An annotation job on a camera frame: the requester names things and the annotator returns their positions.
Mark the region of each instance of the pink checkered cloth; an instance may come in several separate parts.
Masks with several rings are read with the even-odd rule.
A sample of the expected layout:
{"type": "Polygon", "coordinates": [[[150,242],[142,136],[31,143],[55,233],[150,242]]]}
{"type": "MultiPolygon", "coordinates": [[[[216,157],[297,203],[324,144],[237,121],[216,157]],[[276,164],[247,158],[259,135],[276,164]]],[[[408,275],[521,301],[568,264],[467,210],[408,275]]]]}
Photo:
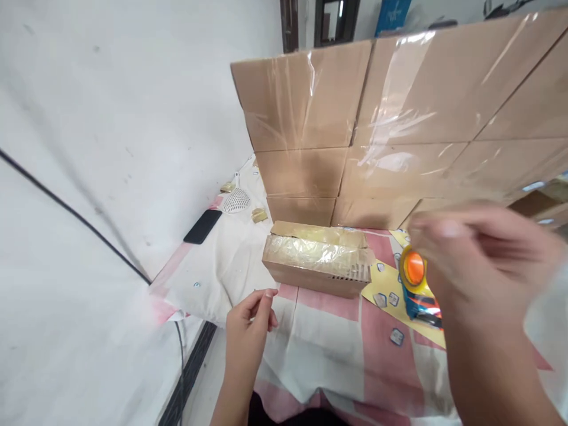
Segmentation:
{"type": "MultiPolygon", "coordinates": [[[[249,210],[266,207],[255,172],[252,159],[241,170],[249,210]]],[[[271,226],[252,223],[250,211],[225,214],[201,246],[182,244],[150,287],[159,319],[191,314],[223,327],[227,312],[251,291],[279,288],[273,308],[280,325],[268,336],[255,385],[273,420],[323,406],[354,425],[459,424],[445,350],[361,296],[275,283],[261,263],[271,226]],[[391,339],[395,329],[402,342],[391,339]]],[[[376,258],[396,267],[400,245],[390,233],[364,231],[376,258]]],[[[565,286],[554,288],[556,294],[535,301],[525,329],[548,394],[566,414],[566,294],[565,286]]]]}

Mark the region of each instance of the smartphone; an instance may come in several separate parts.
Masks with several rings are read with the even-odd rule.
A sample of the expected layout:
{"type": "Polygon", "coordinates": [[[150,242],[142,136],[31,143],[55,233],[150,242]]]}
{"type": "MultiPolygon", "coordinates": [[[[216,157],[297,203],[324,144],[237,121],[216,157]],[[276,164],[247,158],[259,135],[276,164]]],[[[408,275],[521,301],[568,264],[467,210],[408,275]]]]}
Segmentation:
{"type": "Polygon", "coordinates": [[[205,213],[193,225],[193,228],[191,228],[183,241],[191,244],[203,243],[219,220],[219,217],[221,217],[221,214],[221,210],[205,210],[205,213]]]}

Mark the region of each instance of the black cable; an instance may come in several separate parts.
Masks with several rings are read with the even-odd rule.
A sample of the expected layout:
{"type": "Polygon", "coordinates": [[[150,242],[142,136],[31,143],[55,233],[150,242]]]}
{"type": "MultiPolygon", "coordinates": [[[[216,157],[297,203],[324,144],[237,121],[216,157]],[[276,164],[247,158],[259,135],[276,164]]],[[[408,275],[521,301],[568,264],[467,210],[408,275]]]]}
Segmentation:
{"type": "MultiPolygon", "coordinates": [[[[0,157],[6,161],[10,166],[12,166],[18,173],[20,173],[22,176],[24,176],[27,180],[29,180],[34,186],[36,186],[37,188],[39,188],[43,193],[45,193],[49,198],[51,198],[52,200],[54,200],[57,204],[59,204],[61,207],[63,207],[66,211],[68,211],[69,213],[71,213],[79,222],[81,222],[83,225],[85,225],[87,228],[89,228],[97,237],[99,237],[99,239],[106,244],[106,246],[111,249],[114,254],[116,254],[124,263],[126,263],[130,269],[132,269],[134,272],[136,272],[136,274],[142,278],[142,280],[144,280],[144,282],[148,285],[152,284],[152,281],[150,281],[150,279],[144,275],[143,273],[141,273],[120,251],[118,251],[105,237],[104,235],[102,235],[99,231],[97,231],[97,229],[91,225],[83,216],[81,216],[79,213],[77,213],[69,204],[65,203],[65,201],[63,201],[61,198],[59,198],[57,195],[55,195],[52,191],[50,191],[45,185],[43,185],[39,180],[37,180],[34,176],[32,176],[30,173],[28,173],[27,170],[25,170],[22,166],[20,166],[12,157],[10,157],[9,155],[7,155],[2,149],[0,149],[0,157]]],[[[180,375],[180,384],[182,387],[182,391],[180,393],[181,398],[180,398],[180,410],[178,411],[179,413],[179,421],[180,421],[180,425],[183,426],[183,422],[182,422],[182,414],[183,414],[183,409],[184,409],[184,403],[183,403],[183,396],[184,396],[184,391],[183,391],[183,342],[182,342],[182,333],[179,331],[179,325],[177,322],[175,322],[176,324],[176,329],[177,329],[177,336],[179,338],[179,348],[182,354],[182,372],[180,375]]]]}
{"type": "Polygon", "coordinates": [[[183,364],[183,343],[182,343],[182,333],[179,331],[179,325],[178,322],[175,321],[174,324],[176,324],[176,329],[177,329],[177,336],[179,337],[179,347],[181,349],[182,352],[182,370],[179,376],[179,383],[182,387],[182,391],[179,393],[179,407],[180,407],[180,411],[179,411],[179,424],[180,426],[183,426],[183,409],[185,408],[185,404],[183,401],[183,396],[185,395],[185,391],[183,388],[183,368],[185,367],[185,365],[183,364]]]}
{"type": "Polygon", "coordinates": [[[39,180],[37,180],[36,178],[34,178],[31,174],[29,174],[22,166],[20,166],[12,157],[10,157],[9,155],[7,155],[2,149],[0,149],[0,157],[2,157],[2,159],[4,161],[6,161],[10,166],[12,166],[17,172],[19,172],[22,176],[24,176],[27,180],[29,180],[33,185],[35,185],[36,187],[38,187],[41,191],[43,191],[43,193],[45,193],[49,198],[51,198],[52,200],[54,200],[57,204],[59,204],[61,207],[63,207],[65,210],[67,210],[69,213],[71,213],[73,216],[75,216],[75,218],[81,222],[83,225],[85,225],[87,228],[89,228],[97,237],[99,237],[99,239],[106,244],[106,246],[111,249],[114,254],[116,254],[118,257],[120,257],[120,259],[126,263],[130,269],[132,269],[134,272],[136,272],[136,274],[142,278],[142,280],[144,280],[144,282],[148,285],[152,284],[152,281],[150,281],[150,279],[144,275],[143,273],[141,273],[126,257],[124,257],[124,255],[118,251],[105,237],[104,235],[102,235],[99,231],[96,230],[96,228],[91,225],[89,222],[87,222],[87,220],[81,216],[79,213],[77,213],[71,206],[69,206],[69,204],[65,203],[65,201],[63,201],[61,198],[59,198],[57,195],[55,195],[53,192],[51,192],[47,187],[45,187],[45,185],[43,185],[39,180]]]}

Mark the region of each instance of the fingernail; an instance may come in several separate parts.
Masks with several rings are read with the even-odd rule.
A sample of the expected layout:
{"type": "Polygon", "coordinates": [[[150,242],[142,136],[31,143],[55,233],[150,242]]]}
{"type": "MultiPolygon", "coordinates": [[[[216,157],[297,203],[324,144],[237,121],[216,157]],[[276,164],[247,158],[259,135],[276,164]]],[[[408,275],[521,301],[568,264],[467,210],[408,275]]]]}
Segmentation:
{"type": "Polygon", "coordinates": [[[463,233],[463,226],[453,220],[446,220],[441,225],[441,233],[444,238],[456,238],[463,233]]]}

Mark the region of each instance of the plastic strainer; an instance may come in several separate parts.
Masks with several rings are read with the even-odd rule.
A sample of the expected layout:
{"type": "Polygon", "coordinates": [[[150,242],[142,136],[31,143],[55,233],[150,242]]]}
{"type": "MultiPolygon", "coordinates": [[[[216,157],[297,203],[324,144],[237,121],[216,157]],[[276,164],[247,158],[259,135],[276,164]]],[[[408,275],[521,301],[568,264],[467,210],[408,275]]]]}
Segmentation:
{"type": "Polygon", "coordinates": [[[250,205],[250,198],[244,189],[239,187],[239,174],[235,173],[235,189],[225,197],[219,209],[225,213],[238,213],[250,205]]]}

